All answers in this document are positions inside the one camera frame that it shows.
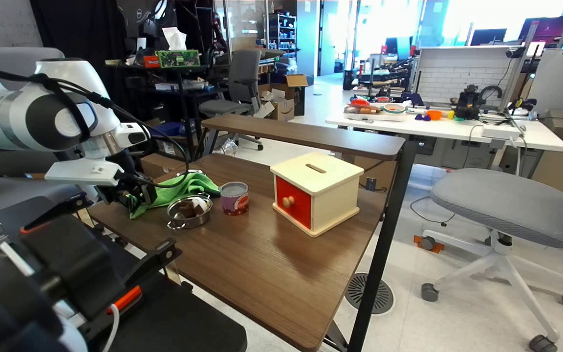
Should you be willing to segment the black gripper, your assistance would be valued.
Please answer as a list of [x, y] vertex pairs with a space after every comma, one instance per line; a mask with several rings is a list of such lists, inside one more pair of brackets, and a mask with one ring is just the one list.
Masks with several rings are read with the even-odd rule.
[[103, 189], [103, 197], [125, 205], [129, 211], [144, 211], [156, 199], [152, 180], [141, 172], [127, 150], [109, 156], [109, 162], [121, 166], [121, 172], [117, 174], [117, 184]]

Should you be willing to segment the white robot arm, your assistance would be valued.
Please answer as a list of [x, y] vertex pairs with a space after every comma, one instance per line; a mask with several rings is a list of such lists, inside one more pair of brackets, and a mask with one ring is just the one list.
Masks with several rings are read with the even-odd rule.
[[111, 187], [131, 211], [156, 199], [148, 178], [127, 170], [115, 154], [144, 142], [148, 129], [115, 105], [84, 58], [45, 58], [21, 76], [0, 70], [0, 150], [64, 152], [45, 172], [49, 182]]

